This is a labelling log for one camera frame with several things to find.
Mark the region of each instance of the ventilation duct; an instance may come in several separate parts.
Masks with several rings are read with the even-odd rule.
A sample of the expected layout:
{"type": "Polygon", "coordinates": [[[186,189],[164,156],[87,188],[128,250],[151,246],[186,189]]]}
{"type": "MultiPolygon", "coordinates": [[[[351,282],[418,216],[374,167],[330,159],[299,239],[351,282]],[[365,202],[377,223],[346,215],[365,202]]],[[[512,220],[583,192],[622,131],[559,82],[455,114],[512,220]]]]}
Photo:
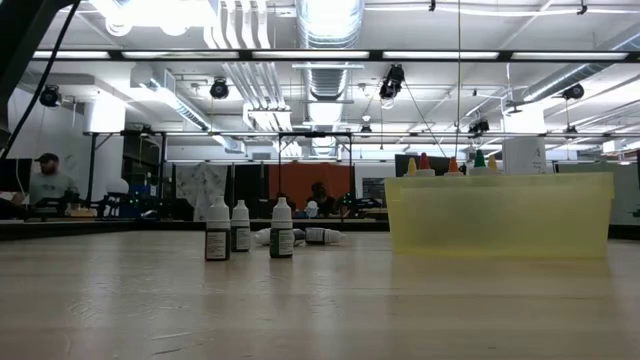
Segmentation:
{"type": "MultiPolygon", "coordinates": [[[[596,50],[598,51],[638,51],[640,50],[640,24],[636,24],[616,37],[604,42],[596,50]]],[[[611,67],[613,64],[589,63],[568,65],[547,76],[538,83],[529,86],[519,95],[515,94],[515,101],[512,105],[523,105],[544,100],[556,95],[573,85],[598,74],[611,67]]],[[[487,113],[498,106],[496,101],[487,101],[476,111],[487,113]]]]}
{"type": "MultiPolygon", "coordinates": [[[[364,0],[298,0],[298,35],[301,47],[307,49],[353,48],[358,42],[364,14],[364,0]]],[[[305,85],[309,100],[322,101],[308,105],[309,118],[318,124],[333,124],[342,117],[349,70],[307,69],[305,85]]],[[[318,153],[330,149],[318,149],[318,153]]]]}

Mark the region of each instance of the black cable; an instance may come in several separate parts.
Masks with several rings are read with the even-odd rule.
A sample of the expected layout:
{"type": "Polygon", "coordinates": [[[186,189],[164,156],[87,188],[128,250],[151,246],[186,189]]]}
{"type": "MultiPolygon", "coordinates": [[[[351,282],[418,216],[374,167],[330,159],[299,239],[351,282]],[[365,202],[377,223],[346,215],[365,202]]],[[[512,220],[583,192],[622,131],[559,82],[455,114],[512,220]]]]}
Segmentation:
{"type": "Polygon", "coordinates": [[[60,47],[62,46],[62,40],[64,40],[64,35],[67,33],[67,30],[69,29],[71,20],[73,20],[73,16],[75,15],[76,10],[78,10],[78,7],[80,6],[80,2],[81,0],[75,0],[73,6],[71,7],[71,11],[69,11],[69,15],[67,15],[67,19],[65,20],[64,25],[62,25],[62,29],[60,29],[60,34],[58,35],[58,39],[56,40],[56,44],[53,47],[53,50],[51,51],[51,57],[47,62],[47,67],[44,69],[44,72],[42,73],[42,78],[40,78],[38,87],[36,87],[36,90],[33,93],[33,97],[31,98],[31,102],[29,102],[29,105],[27,106],[27,109],[24,111],[24,114],[22,115],[22,118],[18,122],[18,125],[16,125],[16,128],[13,130],[11,137],[9,137],[7,146],[5,147],[5,150],[2,153],[2,155],[0,155],[0,160],[4,160],[7,158],[7,156],[9,156],[9,151],[11,151],[11,147],[13,146],[13,143],[16,142],[16,139],[20,134],[20,130],[22,129],[22,126],[24,126],[24,123],[27,122],[27,118],[29,117],[29,115],[31,115],[31,111],[33,111],[33,107],[36,105],[36,102],[40,97],[40,93],[42,92],[42,89],[44,88],[47,82],[49,73],[51,73],[51,68],[53,67],[53,63],[56,60],[56,56],[58,55],[58,51],[60,50],[60,47]]]}

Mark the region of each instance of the man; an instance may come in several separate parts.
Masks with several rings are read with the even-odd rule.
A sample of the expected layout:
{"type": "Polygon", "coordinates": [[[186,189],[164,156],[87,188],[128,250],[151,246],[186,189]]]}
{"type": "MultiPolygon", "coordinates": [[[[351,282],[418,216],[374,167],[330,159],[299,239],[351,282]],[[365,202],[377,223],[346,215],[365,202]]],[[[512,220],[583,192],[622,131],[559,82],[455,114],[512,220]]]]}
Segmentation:
{"type": "Polygon", "coordinates": [[[311,192],[313,196],[307,199],[309,201],[315,201],[318,204],[318,215],[329,217],[335,214],[336,199],[327,194],[327,189],[322,182],[317,182],[311,186],[311,192]]]}
{"type": "MultiPolygon", "coordinates": [[[[29,203],[32,206],[45,198],[59,199],[64,197],[67,191],[78,193],[75,181],[58,170],[60,159],[57,155],[45,153],[36,161],[40,163],[40,173],[32,174],[29,183],[29,203]]],[[[24,196],[20,193],[13,198],[15,204],[21,204],[22,201],[24,201],[24,196]]]]}

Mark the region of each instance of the yellow plastic bin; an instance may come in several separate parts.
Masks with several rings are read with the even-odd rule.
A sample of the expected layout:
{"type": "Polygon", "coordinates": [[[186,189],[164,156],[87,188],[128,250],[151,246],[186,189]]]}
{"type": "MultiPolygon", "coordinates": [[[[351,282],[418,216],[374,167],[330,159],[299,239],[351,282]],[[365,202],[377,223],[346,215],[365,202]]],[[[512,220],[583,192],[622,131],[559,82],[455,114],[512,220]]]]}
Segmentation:
{"type": "Polygon", "coordinates": [[[385,191],[396,252],[606,255],[611,173],[392,178],[385,191]]]}

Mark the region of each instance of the cable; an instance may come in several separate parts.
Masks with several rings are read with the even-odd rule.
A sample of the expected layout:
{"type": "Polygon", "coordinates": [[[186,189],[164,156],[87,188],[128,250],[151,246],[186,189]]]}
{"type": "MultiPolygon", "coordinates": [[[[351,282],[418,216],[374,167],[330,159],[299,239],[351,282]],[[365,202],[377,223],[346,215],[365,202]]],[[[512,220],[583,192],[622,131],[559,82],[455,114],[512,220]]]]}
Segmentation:
{"type": "Polygon", "coordinates": [[[33,107],[36,105],[36,102],[38,101],[38,98],[40,97],[40,93],[42,92],[42,89],[44,88],[44,85],[47,83],[47,78],[49,77],[49,73],[51,73],[51,68],[53,68],[53,63],[56,60],[56,56],[58,55],[58,51],[60,50],[60,47],[62,46],[62,40],[64,40],[64,36],[67,33],[67,30],[69,29],[69,25],[71,25],[71,20],[73,20],[73,16],[75,15],[76,10],[78,10],[79,6],[80,6],[80,0],[75,0],[75,3],[71,7],[71,11],[69,11],[69,15],[67,16],[67,19],[64,22],[64,25],[62,25],[62,29],[60,29],[60,34],[58,35],[58,39],[56,40],[56,43],[55,43],[55,45],[53,47],[53,50],[51,51],[51,57],[49,58],[49,61],[47,62],[47,67],[45,68],[44,72],[42,73],[42,77],[40,78],[40,82],[38,83],[38,87],[34,91],[33,97],[31,98],[31,101],[29,102],[29,105],[27,106],[27,109],[25,110],[24,114],[22,115],[22,118],[20,119],[20,121],[16,125],[16,128],[13,130],[13,133],[11,134],[11,137],[9,137],[9,141],[7,142],[7,146],[6,146],[5,150],[4,150],[4,152],[2,153],[2,155],[0,155],[0,160],[4,160],[4,159],[7,158],[7,156],[9,156],[9,151],[11,151],[11,147],[13,146],[13,143],[16,142],[16,139],[17,139],[18,135],[20,134],[20,130],[24,126],[24,123],[27,122],[27,118],[29,118],[29,115],[31,115],[31,111],[33,111],[33,107]]]}
{"type": "Polygon", "coordinates": [[[22,181],[20,181],[20,172],[18,171],[18,167],[20,164],[20,159],[16,159],[16,180],[18,180],[18,186],[20,186],[20,192],[22,193],[22,199],[26,199],[26,195],[24,194],[24,187],[22,187],[22,181]]]}
{"type": "Polygon", "coordinates": [[[386,80],[386,76],[389,73],[389,69],[391,69],[391,65],[389,65],[387,67],[387,69],[385,70],[384,74],[382,74],[382,77],[378,81],[378,84],[376,84],[375,91],[373,92],[373,94],[371,94],[371,97],[369,98],[369,103],[367,104],[367,107],[364,109],[364,112],[362,113],[362,116],[365,116],[367,114],[367,111],[369,111],[369,107],[371,107],[371,102],[373,101],[373,98],[376,96],[376,94],[378,94],[378,92],[380,91],[379,90],[380,84],[382,84],[382,82],[386,80]]]}
{"type": "Polygon", "coordinates": [[[442,146],[440,146],[440,143],[438,142],[438,139],[436,139],[436,136],[433,135],[433,132],[431,131],[431,126],[429,126],[429,123],[427,123],[427,120],[424,118],[424,115],[422,115],[422,111],[420,111],[420,107],[418,106],[416,99],[413,97],[413,93],[411,92],[411,89],[409,88],[409,84],[407,84],[406,80],[404,81],[404,86],[407,88],[407,91],[409,92],[409,96],[411,96],[411,100],[413,100],[413,105],[416,107],[416,110],[418,110],[418,114],[420,114],[420,118],[422,119],[422,122],[424,122],[424,124],[427,126],[427,130],[429,130],[429,134],[431,134],[431,137],[435,141],[436,145],[438,145],[438,148],[442,152],[442,155],[444,155],[444,157],[448,157],[447,154],[442,149],[442,146]]]}
{"type": "Polygon", "coordinates": [[[458,158],[458,137],[460,135],[460,92],[462,91],[462,4],[458,0],[458,111],[456,115],[456,147],[453,156],[458,158]]]}

